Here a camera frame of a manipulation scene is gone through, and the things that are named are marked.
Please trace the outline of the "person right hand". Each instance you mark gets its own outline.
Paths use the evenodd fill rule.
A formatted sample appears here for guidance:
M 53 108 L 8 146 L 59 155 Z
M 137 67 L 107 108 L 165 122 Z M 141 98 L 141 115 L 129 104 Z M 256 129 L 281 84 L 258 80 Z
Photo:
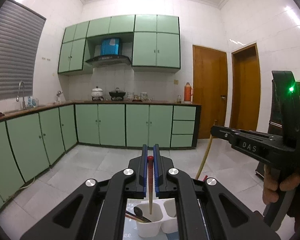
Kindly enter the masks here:
M 264 184 L 262 199 L 264 204 L 269 205 L 279 200 L 277 190 L 291 191 L 300 184 L 300 174 L 294 173 L 279 183 L 278 179 L 271 175 L 271 169 L 267 165 L 264 166 Z

